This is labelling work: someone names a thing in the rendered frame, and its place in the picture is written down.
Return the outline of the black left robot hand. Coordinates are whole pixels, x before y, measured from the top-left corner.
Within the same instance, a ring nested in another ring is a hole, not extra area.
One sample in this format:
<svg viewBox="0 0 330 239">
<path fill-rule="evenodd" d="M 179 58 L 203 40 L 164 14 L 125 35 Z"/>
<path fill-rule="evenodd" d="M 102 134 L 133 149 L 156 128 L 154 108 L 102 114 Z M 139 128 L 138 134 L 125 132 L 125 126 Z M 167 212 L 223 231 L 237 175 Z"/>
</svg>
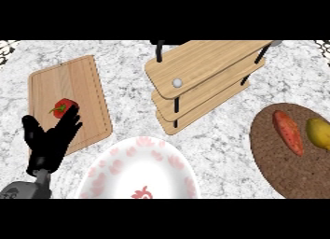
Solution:
<svg viewBox="0 0 330 239">
<path fill-rule="evenodd" d="M 55 126 L 42 130 L 33 116 L 21 118 L 24 141 L 30 148 L 30 158 L 26 173 L 35 176 L 43 169 L 52 173 L 63 160 L 69 144 L 82 126 L 79 122 L 77 108 L 71 106 Z"/>
</svg>

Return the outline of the wooden tiered shelf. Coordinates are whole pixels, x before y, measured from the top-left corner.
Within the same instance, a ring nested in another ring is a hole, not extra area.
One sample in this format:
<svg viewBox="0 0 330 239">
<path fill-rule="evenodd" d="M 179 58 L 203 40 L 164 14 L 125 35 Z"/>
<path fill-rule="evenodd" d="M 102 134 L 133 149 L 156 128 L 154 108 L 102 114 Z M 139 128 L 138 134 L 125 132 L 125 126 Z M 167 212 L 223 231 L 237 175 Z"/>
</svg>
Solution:
<svg viewBox="0 0 330 239">
<path fill-rule="evenodd" d="M 271 40 L 189 40 L 169 51 L 154 49 L 144 70 L 154 85 L 156 118 L 176 134 L 248 86 L 263 66 Z"/>
</svg>

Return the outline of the brown round placemat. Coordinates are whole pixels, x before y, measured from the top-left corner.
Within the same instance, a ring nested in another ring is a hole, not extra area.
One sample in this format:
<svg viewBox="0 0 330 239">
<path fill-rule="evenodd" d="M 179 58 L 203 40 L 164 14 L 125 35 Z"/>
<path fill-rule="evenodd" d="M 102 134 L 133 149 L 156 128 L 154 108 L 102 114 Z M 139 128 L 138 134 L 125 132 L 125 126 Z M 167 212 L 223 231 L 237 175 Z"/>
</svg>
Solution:
<svg viewBox="0 0 330 239">
<path fill-rule="evenodd" d="M 297 156 L 285 146 L 272 123 L 272 114 L 281 110 L 299 126 L 303 154 Z M 257 112 L 250 126 L 250 150 L 274 190 L 284 198 L 330 199 L 330 151 L 310 143 L 304 123 L 324 117 L 309 108 L 279 103 Z"/>
</svg>

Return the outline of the red tomato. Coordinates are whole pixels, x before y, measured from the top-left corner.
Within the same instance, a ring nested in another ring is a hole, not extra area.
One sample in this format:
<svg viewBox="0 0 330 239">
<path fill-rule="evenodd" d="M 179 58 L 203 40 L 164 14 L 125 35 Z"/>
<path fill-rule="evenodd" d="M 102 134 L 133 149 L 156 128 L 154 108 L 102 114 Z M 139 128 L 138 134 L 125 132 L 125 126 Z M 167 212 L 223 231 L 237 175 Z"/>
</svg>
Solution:
<svg viewBox="0 0 330 239">
<path fill-rule="evenodd" d="M 77 103 L 73 100 L 63 98 L 55 102 L 54 107 L 49 110 L 49 113 L 57 119 L 60 119 L 71 106 L 74 108 L 79 108 Z"/>
</svg>

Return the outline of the wooden cutting board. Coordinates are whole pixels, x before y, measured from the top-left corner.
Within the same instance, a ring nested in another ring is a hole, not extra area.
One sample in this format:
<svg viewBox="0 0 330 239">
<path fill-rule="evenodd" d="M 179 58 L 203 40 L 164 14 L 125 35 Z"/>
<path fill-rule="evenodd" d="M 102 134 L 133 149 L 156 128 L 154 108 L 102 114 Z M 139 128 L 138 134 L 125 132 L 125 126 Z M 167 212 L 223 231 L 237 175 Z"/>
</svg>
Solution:
<svg viewBox="0 0 330 239">
<path fill-rule="evenodd" d="M 60 99 L 77 103 L 82 127 L 69 144 L 66 154 L 107 138 L 113 131 L 104 93 L 91 55 L 35 71 L 29 76 L 29 114 L 43 130 L 58 119 L 49 110 Z"/>
</svg>

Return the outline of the white plate with pink flowers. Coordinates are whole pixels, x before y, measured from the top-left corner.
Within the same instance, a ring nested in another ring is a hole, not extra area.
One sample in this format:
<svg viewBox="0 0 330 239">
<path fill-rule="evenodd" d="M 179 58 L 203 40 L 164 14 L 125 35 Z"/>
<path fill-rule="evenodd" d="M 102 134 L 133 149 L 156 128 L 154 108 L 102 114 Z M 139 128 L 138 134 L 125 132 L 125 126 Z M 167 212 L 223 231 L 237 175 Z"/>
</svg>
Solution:
<svg viewBox="0 0 330 239">
<path fill-rule="evenodd" d="M 150 136 L 113 144 L 80 181 L 79 199 L 198 198 L 195 174 L 178 149 Z"/>
</svg>

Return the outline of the yellow lemon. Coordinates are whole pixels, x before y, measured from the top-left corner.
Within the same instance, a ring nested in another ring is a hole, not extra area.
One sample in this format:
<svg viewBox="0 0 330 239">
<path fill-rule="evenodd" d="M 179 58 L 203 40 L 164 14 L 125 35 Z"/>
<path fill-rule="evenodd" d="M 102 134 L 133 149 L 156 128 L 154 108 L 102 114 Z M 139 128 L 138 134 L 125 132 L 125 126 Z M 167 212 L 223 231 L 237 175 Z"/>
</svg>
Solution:
<svg viewBox="0 0 330 239">
<path fill-rule="evenodd" d="M 306 121 L 304 131 L 313 146 L 330 150 L 330 124 L 319 118 L 310 118 Z"/>
</svg>

